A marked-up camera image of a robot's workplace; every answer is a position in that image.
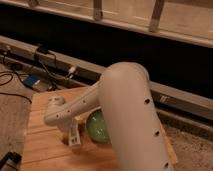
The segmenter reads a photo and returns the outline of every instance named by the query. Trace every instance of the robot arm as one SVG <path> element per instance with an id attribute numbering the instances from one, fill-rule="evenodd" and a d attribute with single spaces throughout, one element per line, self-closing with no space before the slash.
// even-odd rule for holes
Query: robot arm
<path id="1" fill-rule="evenodd" d="M 121 171 L 172 171 L 148 84 L 141 65 L 114 64 L 72 102 L 50 105 L 45 123 L 68 125 L 100 104 Z"/>

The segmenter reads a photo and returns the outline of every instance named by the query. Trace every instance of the wooden surface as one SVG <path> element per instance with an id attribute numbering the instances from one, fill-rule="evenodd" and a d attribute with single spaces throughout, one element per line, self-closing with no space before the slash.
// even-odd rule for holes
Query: wooden surface
<path id="1" fill-rule="evenodd" d="M 61 95 L 71 100 L 84 91 L 85 88 L 75 88 L 35 94 L 30 113 L 27 136 L 24 145 L 21 171 L 117 171 L 117 163 L 110 144 L 93 143 L 86 131 L 82 134 L 82 148 L 72 151 L 61 141 L 62 134 L 56 127 L 47 127 L 43 123 L 43 114 L 47 100 L 52 95 Z M 177 157 L 168 137 L 162 130 L 172 163 L 177 163 Z"/>

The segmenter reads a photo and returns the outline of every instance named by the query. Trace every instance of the metal rail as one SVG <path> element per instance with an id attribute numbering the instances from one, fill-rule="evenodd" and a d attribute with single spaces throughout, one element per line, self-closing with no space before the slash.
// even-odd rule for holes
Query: metal rail
<path id="1" fill-rule="evenodd" d="M 0 49 L 18 56 L 34 60 L 37 47 L 17 40 L 0 36 Z M 61 53 L 52 52 L 57 56 L 57 65 L 61 70 L 68 71 L 70 65 L 77 66 L 77 74 L 83 78 L 97 81 L 105 67 L 76 59 Z M 52 56 L 41 56 L 46 65 L 54 65 Z M 186 91 L 178 90 L 159 83 L 150 82 L 155 102 L 213 120 L 213 100 Z"/>

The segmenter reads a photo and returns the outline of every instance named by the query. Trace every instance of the black cable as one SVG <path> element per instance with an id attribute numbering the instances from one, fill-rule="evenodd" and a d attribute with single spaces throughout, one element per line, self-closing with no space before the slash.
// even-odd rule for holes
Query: black cable
<path id="1" fill-rule="evenodd" d="M 13 75 L 12 74 L 5 73 L 5 74 L 0 75 L 0 78 L 4 77 L 4 76 L 9 76 L 10 78 L 4 83 L 0 83 L 0 86 L 6 85 L 6 84 L 8 84 L 9 82 L 11 82 L 13 80 Z"/>
<path id="2" fill-rule="evenodd" d="M 6 165 L 9 166 L 9 167 L 11 167 L 12 169 L 18 171 L 18 169 L 16 167 L 12 166 L 11 164 L 6 163 Z"/>
<path id="3" fill-rule="evenodd" d="M 55 65 L 55 68 L 57 69 L 57 64 L 56 64 L 57 63 L 57 57 L 56 57 L 56 55 L 54 53 L 51 53 L 51 52 L 49 52 L 49 54 L 54 57 L 54 65 Z"/>
<path id="4" fill-rule="evenodd" d="M 24 85 L 23 81 L 20 78 L 20 76 L 22 74 L 19 75 L 17 72 L 14 72 L 14 71 L 3 71 L 3 72 L 0 72 L 0 78 L 4 77 L 4 76 L 10 76 L 10 79 L 7 80 L 4 83 L 1 83 L 0 86 L 4 86 L 4 85 L 10 83 L 13 80 L 13 74 L 15 74 L 18 77 L 18 80 Z M 8 96 L 21 97 L 21 98 L 24 98 L 24 99 L 28 100 L 30 103 L 32 103 L 32 101 L 30 100 L 30 98 L 28 98 L 26 96 L 23 96 L 23 95 L 20 95 L 20 94 L 0 92 L 0 95 L 8 95 Z"/>
<path id="5" fill-rule="evenodd" d="M 32 101 L 31 101 L 30 98 L 28 98 L 28 97 L 26 97 L 26 96 L 23 96 L 23 95 L 20 95 L 20 94 L 13 94 L 13 93 L 4 93 L 4 92 L 0 92 L 0 95 L 21 97 L 21 98 L 24 98 L 24 99 L 28 100 L 30 103 L 32 103 Z"/>

